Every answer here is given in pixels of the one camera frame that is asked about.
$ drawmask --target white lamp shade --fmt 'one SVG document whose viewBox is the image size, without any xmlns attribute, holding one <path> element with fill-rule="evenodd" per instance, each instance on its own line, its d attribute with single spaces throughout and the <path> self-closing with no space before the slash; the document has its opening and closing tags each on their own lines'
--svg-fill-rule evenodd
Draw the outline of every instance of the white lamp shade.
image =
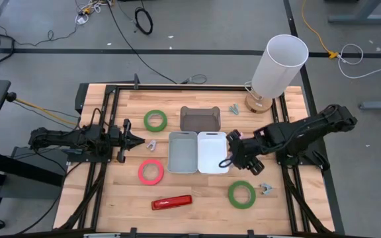
<svg viewBox="0 0 381 238">
<path fill-rule="evenodd" d="M 305 43 L 291 35 L 275 36 L 267 43 L 252 78 L 252 89 L 262 97 L 279 97 L 308 59 Z"/>
</svg>

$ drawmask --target red object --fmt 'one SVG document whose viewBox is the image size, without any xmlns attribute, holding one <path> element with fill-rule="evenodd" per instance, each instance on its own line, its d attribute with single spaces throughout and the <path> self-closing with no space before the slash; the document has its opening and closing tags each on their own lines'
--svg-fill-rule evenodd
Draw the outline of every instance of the red object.
<svg viewBox="0 0 381 238">
<path fill-rule="evenodd" d="M 192 203 L 191 195 L 183 195 L 174 198 L 164 198 L 160 200 L 153 201 L 151 203 L 152 210 L 161 210 L 167 208 L 176 208 L 178 206 L 183 206 Z"/>
<path fill-rule="evenodd" d="M 154 180 L 148 180 L 148 179 L 146 179 L 144 177 L 145 166 L 149 165 L 149 164 L 154 164 L 158 168 L 158 176 Z M 144 161 L 139 166 L 138 176 L 139 176 L 140 181 L 143 184 L 146 184 L 146 185 L 155 185 L 155 184 L 159 183 L 159 181 L 161 181 L 161 179 L 163 178 L 163 175 L 164 175 L 163 165 L 159 161 L 156 161 L 155 159 L 148 159 L 147 161 Z"/>
</svg>

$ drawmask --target yellow cable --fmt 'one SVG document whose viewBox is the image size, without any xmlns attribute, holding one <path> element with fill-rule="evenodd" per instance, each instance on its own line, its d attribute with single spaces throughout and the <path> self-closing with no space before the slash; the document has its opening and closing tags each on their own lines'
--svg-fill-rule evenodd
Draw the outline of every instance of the yellow cable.
<svg viewBox="0 0 381 238">
<path fill-rule="evenodd" d="M 59 116 L 56 116 L 56 115 L 52 114 L 51 112 L 48 112 L 47 110 L 41 108 L 40 106 L 36 106 L 35 104 L 32 104 L 32 103 L 30 103 L 30 102 L 26 102 L 25 100 L 21 100 L 21 99 L 15 99 L 15 100 L 16 100 L 17 102 L 19 102 L 19 103 L 24 104 L 24 105 L 31 106 L 31 107 L 33 107 L 33 108 L 36 108 L 36 109 L 38 109 L 38 110 L 41 110 L 42 112 L 45 112 L 46 114 L 48 114 L 48 115 L 52 116 L 53 118 L 56 118 L 56 119 L 58 119 L 58 120 L 64 122 L 64 123 L 71 124 L 71 125 L 74 125 L 74 126 L 76 126 L 76 124 L 77 124 L 76 122 L 69 122 L 69 121 L 67 121 L 67 120 L 64 120 L 63 118 L 60 118 Z"/>
<path fill-rule="evenodd" d="M 329 49 L 327 49 L 327 47 L 325 47 L 324 43 L 323 43 L 323 40 L 321 39 L 321 36 L 320 34 L 318 34 L 318 32 L 316 32 L 316 30 L 314 30 L 307 22 L 307 20 L 305 19 L 305 15 L 304 15 L 304 9 L 305 9 L 305 3 L 306 3 L 307 0 L 304 0 L 304 2 L 302 3 L 302 9 L 301 9 L 301 14 L 302 14 L 302 20 L 304 20 L 304 23 L 305 25 L 312 31 L 314 32 L 318 39 L 320 40 L 320 43 L 321 43 L 321 46 L 323 46 L 323 49 L 325 51 L 327 51 L 327 53 L 329 53 L 329 58 L 330 59 L 333 59 L 335 57 L 337 57 L 337 55 L 339 54 L 339 52 L 332 52 L 330 51 Z"/>
</svg>

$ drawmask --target floor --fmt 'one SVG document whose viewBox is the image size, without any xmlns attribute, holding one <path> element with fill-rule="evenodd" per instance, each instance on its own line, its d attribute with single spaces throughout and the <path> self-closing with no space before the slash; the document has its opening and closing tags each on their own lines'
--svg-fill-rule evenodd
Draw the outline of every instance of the floor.
<svg viewBox="0 0 381 238">
<path fill-rule="evenodd" d="M 287 1 L 145 1 L 154 21 L 150 36 L 135 33 L 135 26 L 118 7 L 113 13 L 125 37 L 136 49 L 235 50 L 230 54 L 221 51 L 209 55 L 190 51 L 156 54 L 161 52 L 158 51 L 142 55 L 151 67 L 170 78 L 183 81 L 203 73 L 209 84 L 243 84 L 251 80 L 261 58 L 248 51 L 264 50 L 273 36 L 291 33 L 284 2 Z M 289 2 L 299 37 L 310 52 L 323 52 L 316 35 L 302 21 L 302 0 Z M 1 4 L 6 7 L 0 15 L 0 25 L 19 42 L 45 40 L 49 30 L 54 31 L 55 37 L 66 36 L 75 28 L 74 0 L 0 0 Z M 327 23 L 327 15 L 350 13 L 356 5 L 307 0 L 306 19 L 322 35 L 328 48 L 340 51 L 345 44 L 354 43 L 365 53 L 380 54 L 381 57 L 381 25 Z M 138 6 L 137 1 L 122 4 L 129 16 L 133 16 Z M 381 5 L 374 13 L 381 14 Z M 3 40 L 2 48 L 8 47 L 8 42 Z M 129 47 L 119 35 L 106 7 L 102 7 L 101 13 L 91 15 L 89 22 L 77 27 L 77 32 L 68 39 L 42 43 L 37 47 L 16 47 L 25 50 L 0 64 L 0 79 L 10 80 L 10 90 L 19 98 L 44 108 L 74 114 L 79 83 L 132 80 L 135 73 L 142 83 L 168 83 L 135 55 L 121 51 Z M 346 66 L 343 66 L 346 74 L 361 75 L 381 67 L 381 58 L 369 58 L 360 65 Z M 310 58 L 306 68 L 317 110 L 332 103 L 342 104 L 359 120 L 352 132 L 325 137 L 345 233 L 381 237 L 381 111 L 360 111 L 357 108 L 364 100 L 381 100 L 381 72 L 362 79 L 348 79 L 339 72 L 337 61 L 327 58 Z M 292 85 L 302 85 L 299 74 Z M 41 126 L 63 129 L 17 105 L 4 104 L 0 113 L 0 153 L 9 155 L 14 146 L 26 146 L 30 131 Z M 51 203 L 51 200 L 3 201 L 0 219 L 5 220 L 7 226 L 0 230 L 0 235 L 16 233 L 29 226 Z M 55 210 L 31 231 L 51 229 L 54 216 Z"/>
</svg>

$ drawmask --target table lamp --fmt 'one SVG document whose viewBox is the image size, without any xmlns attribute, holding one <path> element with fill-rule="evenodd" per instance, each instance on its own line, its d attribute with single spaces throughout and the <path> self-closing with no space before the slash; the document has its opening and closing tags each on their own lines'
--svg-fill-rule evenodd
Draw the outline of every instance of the table lamp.
<svg viewBox="0 0 381 238">
<path fill-rule="evenodd" d="M 284 92 L 307 59 L 308 48 L 301 39 L 287 34 L 271 38 L 252 81 L 245 83 L 249 92 L 245 99 L 246 107 L 254 113 L 267 111 L 273 99 Z"/>
</svg>

